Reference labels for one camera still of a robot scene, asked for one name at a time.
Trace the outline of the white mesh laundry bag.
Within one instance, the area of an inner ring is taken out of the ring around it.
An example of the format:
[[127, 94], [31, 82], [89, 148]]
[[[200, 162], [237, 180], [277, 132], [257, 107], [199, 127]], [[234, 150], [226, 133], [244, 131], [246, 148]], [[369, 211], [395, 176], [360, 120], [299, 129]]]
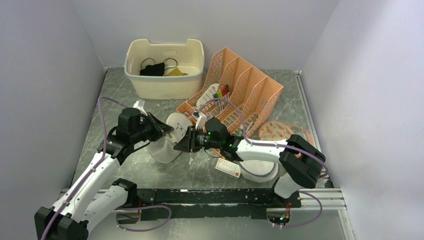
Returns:
[[193, 125], [186, 115], [178, 112], [170, 114], [165, 123], [173, 127], [173, 131], [147, 146], [149, 155], [162, 164], [171, 163], [181, 153], [174, 150], [174, 146], [183, 139], [187, 128]]

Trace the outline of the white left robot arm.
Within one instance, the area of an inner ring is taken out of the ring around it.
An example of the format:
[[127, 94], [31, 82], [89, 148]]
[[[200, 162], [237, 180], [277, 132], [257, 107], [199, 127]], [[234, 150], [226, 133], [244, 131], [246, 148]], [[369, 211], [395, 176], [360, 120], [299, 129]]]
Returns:
[[104, 133], [89, 166], [69, 190], [51, 207], [40, 207], [34, 221], [39, 240], [86, 240], [94, 227], [110, 212], [139, 206], [137, 184], [119, 178], [99, 198], [104, 182], [121, 167], [135, 145], [156, 142], [174, 128], [134, 107], [124, 108], [117, 126]]

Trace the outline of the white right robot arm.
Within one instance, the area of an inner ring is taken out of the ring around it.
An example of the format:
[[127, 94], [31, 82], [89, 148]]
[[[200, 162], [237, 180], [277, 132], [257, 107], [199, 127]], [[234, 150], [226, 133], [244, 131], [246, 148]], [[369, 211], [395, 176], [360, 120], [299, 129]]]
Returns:
[[253, 140], [231, 134], [217, 118], [205, 122], [204, 128], [188, 126], [174, 150], [190, 153], [201, 149], [218, 149], [229, 161], [265, 161], [280, 164], [286, 171], [273, 184], [270, 202], [282, 207], [301, 188], [313, 189], [325, 166], [325, 156], [303, 137], [293, 134], [286, 140]]

